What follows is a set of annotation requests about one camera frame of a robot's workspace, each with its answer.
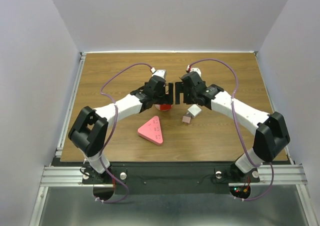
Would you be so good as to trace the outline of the red cube plug adapter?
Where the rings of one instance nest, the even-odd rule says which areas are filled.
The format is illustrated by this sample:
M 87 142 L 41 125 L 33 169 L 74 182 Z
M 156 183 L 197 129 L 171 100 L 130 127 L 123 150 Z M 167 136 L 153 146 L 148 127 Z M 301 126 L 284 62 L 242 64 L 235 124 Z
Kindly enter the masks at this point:
M 172 107 L 173 107 L 172 104 L 161 104 L 159 106 L 159 110 L 162 112 L 166 112 L 166 111 L 169 111 Z

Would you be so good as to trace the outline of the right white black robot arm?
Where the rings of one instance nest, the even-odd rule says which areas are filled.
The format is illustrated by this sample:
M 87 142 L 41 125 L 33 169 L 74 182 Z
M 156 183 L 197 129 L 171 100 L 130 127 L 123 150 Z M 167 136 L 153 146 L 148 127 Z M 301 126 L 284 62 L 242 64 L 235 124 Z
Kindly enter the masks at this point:
M 207 86 L 195 71 L 183 75 L 174 87 L 176 104 L 183 102 L 221 113 L 233 119 L 236 127 L 243 126 L 254 136 L 252 148 L 245 149 L 230 166 L 229 175 L 233 181 L 242 181 L 262 163 L 271 163 L 291 141 L 281 113 L 257 110 L 216 84 Z

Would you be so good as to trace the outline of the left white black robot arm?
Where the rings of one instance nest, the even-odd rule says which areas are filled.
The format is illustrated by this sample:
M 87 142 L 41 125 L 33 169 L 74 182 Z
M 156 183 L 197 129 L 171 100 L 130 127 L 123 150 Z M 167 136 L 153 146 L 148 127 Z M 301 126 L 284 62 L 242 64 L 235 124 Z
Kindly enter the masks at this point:
M 174 84 L 158 75 L 153 75 L 143 86 L 131 91 L 124 98 L 100 107 L 85 106 L 79 112 L 68 132 L 69 140 L 84 154 L 100 183 L 111 182 L 110 162 L 103 155 L 107 131 L 110 137 L 118 121 L 140 114 L 153 105 L 172 105 Z

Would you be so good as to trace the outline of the white cube charger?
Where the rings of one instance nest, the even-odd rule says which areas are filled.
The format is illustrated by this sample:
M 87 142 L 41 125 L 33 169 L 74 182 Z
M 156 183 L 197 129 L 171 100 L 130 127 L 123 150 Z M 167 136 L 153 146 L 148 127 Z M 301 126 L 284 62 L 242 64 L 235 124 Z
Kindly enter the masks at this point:
M 201 109 L 198 105 L 196 105 L 196 104 L 193 104 L 192 106 L 190 106 L 190 107 L 187 109 L 187 113 L 188 113 L 192 118 L 197 117 L 201 112 L 202 112 L 202 109 Z

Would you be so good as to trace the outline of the small pink square adapter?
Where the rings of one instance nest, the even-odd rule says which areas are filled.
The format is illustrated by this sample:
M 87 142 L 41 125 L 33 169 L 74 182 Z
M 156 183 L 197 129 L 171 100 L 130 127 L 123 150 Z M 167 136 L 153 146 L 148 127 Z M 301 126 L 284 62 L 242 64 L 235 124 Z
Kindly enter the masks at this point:
M 191 119 L 192 119 L 192 116 L 189 115 L 188 113 L 186 113 L 186 114 L 184 114 L 183 117 L 182 117 L 182 122 L 183 122 L 184 124 L 190 124 Z

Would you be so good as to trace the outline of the pink triangular power strip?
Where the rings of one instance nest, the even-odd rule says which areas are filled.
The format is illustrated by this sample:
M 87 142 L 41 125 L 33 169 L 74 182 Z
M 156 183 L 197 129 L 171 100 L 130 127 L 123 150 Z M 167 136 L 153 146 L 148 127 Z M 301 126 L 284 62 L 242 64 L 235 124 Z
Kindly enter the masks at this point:
M 163 140 L 160 118 L 158 116 L 152 117 L 145 124 L 143 124 L 137 133 L 143 139 L 160 146 Z

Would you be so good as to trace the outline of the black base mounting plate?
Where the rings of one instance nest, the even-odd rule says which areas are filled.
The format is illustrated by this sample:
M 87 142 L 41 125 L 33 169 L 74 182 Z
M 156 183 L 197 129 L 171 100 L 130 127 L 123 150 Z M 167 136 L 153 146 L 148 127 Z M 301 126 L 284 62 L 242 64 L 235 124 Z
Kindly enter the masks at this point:
M 130 195 L 229 194 L 248 197 L 250 185 L 260 181 L 258 170 L 242 173 L 231 161 L 113 162 L 99 174 L 90 166 L 80 169 L 82 183 L 93 185 L 103 199 Z

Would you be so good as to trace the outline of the aluminium left side rail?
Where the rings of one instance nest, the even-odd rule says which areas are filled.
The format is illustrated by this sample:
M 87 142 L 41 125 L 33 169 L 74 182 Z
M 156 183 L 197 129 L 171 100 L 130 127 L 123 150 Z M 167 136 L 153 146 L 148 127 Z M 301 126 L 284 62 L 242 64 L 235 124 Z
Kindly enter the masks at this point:
M 77 94 L 77 90 L 78 90 L 78 87 L 79 87 L 79 83 L 80 83 L 82 71 L 83 71 L 83 68 L 84 68 L 86 56 L 87 56 L 86 52 L 80 52 L 79 64 L 78 64 L 78 67 L 77 67 L 75 80 L 74 80 L 72 91 L 71 91 L 71 95 L 70 95 L 70 100 L 69 100 L 69 103 L 68 103 L 68 106 L 67 106 L 67 111 L 66 111 L 66 115 L 65 115 L 65 118 L 64 118 L 64 121 L 63 121 L 61 133 L 60 133 L 60 136 L 59 136 L 59 140 L 58 140 L 58 143 L 57 143 L 57 146 L 56 146 L 56 149 L 58 151 L 61 151 L 63 149 L 63 147 L 64 147 L 64 144 L 65 144 L 65 139 L 66 139 L 66 135 L 67 135 L 67 132 L 68 132 L 68 126 L 69 126 L 69 122 L 70 122 L 70 119 L 71 119 L 71 114 L 72 114 L 73 106 L 74 106 L 74 103 L 75 103 L 76 94 Z

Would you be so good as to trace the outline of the aluminium rail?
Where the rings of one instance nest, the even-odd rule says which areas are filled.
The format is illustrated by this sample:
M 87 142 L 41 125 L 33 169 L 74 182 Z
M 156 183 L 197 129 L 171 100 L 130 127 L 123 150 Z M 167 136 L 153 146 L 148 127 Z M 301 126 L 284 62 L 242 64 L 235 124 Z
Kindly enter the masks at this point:
M 210 163 L 120 163 L 111 170 L 115 177 L 131 187 L 133 184 L 152 183 L 182 185 L 228 184 L 229 186 L 250 185 L 306 185 L 308 180 L 301 165 L 262 165 L 251 170 L 239 181 L 230 177 L 226 164 Z M 42 187 L 96 186 L 111 187 L 115 180 L 102 182 L 92 169 L 80 166 L 45 167 L 41 176 Z
M 64 147 L 64 144 L 65 144 L 65 139 L 66 139 L 66 135 L 67 135 L 67 132 L 68 132 L 68 126 L 69 126 L 69 122 L 70 122 L 70 119 L 71 119 L 71 114 L 72 114 L 73 106 L 74 106 L 74 103 L 75 103 L 76 94 L 77 94 L 77 90 L 78 90 L 78 87 L 79 87 L 79 83 L 80 83 L 82 71 L 83 71 L 83 68 L 84 68 L 86 56 L 87 56 L 86 52 L 80 52 L 79 64 L 78 64 L 78 67 L 77 67 L 75 80 L 74 80 L 72 91 L 71 91 L 71 95 L 70 95 L 70 100 L 69 100 L 69 103 L 68 103 L 68 106 L 67 106 L 67 111 L 66 111 L 66 115 L 65 115 L 65 118 L 64 118 L 64 121 L 63 121 L 61 133 L 60 133 L 60 136 L 59 136 L 59 140 L 58 140 L 58 143 L 57 143 L 57 146 L 56 146 L 56 149 L 58 151 L 61 151 L 63 149 L 63 147 Z

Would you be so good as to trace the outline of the aluminium front rail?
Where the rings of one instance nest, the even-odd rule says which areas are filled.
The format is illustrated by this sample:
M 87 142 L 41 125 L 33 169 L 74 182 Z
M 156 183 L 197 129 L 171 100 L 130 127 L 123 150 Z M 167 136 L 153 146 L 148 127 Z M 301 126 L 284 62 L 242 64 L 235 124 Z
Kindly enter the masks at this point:
M 228 184 L 229 186 L 250 185 L 306 185 L 308 180 L 301 165 L 262 165 L 251 170 L 239 181 L 230 177 L 226 164 L 210 163 L 120 163 L 111 170 L 115 177 L 131 187 L 133 184 L 152 183 L 182 185 Z M 80 166 L 45 167 L 41 176 L 42 187 L 96 186 L 111 187 L 115 180 L 102 182 L 92 169 Z

